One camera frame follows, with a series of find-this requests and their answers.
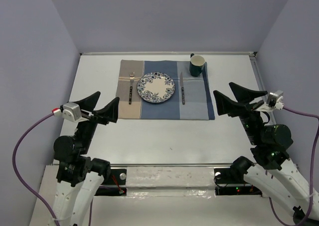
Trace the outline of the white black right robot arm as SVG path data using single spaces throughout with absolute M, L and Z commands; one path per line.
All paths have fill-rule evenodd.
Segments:
M 292 217 L 296 226 L 319 224 L 319 194 L 314 188 L 314 164 L 319 137 L 315 136 L 311 161 L 310 179 L 306 179 L 292 161 L 287 149 L 293 144 L 292 134 L 284 124 L 271 125 L 263 121 L 274 110 L 287 110 L 297 115 L 318 118 L 287 108 L 283 103 L 283 91 L 275 93 L 255 91 L 234 82 L 229 86 L 235 96 L 230 99 L 221 92 L 213 92 L 218 115 L 239 117 L 252 145 L 254 161 L 244 156 L 237 158 L 229 168 L 216 172 L 215 185 L 224 188 L 229 184 L 250 184 L 276 202 Z

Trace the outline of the green mug white inside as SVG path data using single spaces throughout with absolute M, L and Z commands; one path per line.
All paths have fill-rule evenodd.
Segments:
M 198 77 L 205 66 L 205 59 L 200 55 L 192 53 L 190 55 L 189 72 L 193 77 Z

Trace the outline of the black-handled steak knife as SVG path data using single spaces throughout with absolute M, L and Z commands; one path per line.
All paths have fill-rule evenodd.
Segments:
M 185 92 L 184 92 L 184 83 L 183 83 L 183 72 L 180 73 L 180 87 L 181 87 L 182 104 L 185 105 Z

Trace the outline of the blue patchwork cloth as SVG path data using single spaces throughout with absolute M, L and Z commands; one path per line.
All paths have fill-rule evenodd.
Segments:
M 129 104 L 130 74 L 135 73 L 132 104 Z M 142 76 L 161 72 L 175 83 L 173 96 L 163 103 L 148 103 L 137 92 L 137 83 Z M 185 105 L 181 100 L 180 73 L 183 72 Z M 141 61 L 121 60 L 116 96 L 120 98 L 120 119 L 145 120 L 214 120 L 215 114 L 207 66 L 199 77 L 189 72 L 189 61 Z

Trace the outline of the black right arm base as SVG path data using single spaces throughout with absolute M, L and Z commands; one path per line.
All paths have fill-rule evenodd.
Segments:
M 257 187 L 245 181 L 237 180 L 230 175 L 229 168 L 214 170 L 214 183 L 216 196 L 261 196 L 262 192 Z

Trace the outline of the black-handled fork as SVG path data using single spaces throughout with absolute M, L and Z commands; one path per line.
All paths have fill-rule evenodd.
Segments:
M 133 94 L 133 83 L 134 83 L 134 80 L 135 80 L 135 73 L 132 72 L 130 74 L 130 90 L 129 90 L 129 104 L 130 105 L 132 104 L 132 94 Z

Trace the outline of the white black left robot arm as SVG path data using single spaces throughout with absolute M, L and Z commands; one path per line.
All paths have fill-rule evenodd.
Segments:
M 77 123 L 77 127 L 73 135 L 60 136 L 53 144 L 59 168 L 50 226 L 80 226 L 96 191 L 110 179 L 110 162 L 87 156 L 97 126 L 118 120 L 119 97 L 95 110 L 100 95 L 97 91 L 52 110 L 55 117 Z

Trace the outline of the blue floral plate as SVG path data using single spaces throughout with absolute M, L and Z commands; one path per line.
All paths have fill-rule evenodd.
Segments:
M 173 96 L 175 83 L 165 73 L 151 72 L 140 78 L 137 83 L 137 92 L 148 103 L 163 103 Z

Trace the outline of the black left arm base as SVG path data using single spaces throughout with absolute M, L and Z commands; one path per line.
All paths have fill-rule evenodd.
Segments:
M 112 168 L 107 180 L 101 184 L 95 196 L 123 197 L 127 195 L 126 187 L 127 169 Z

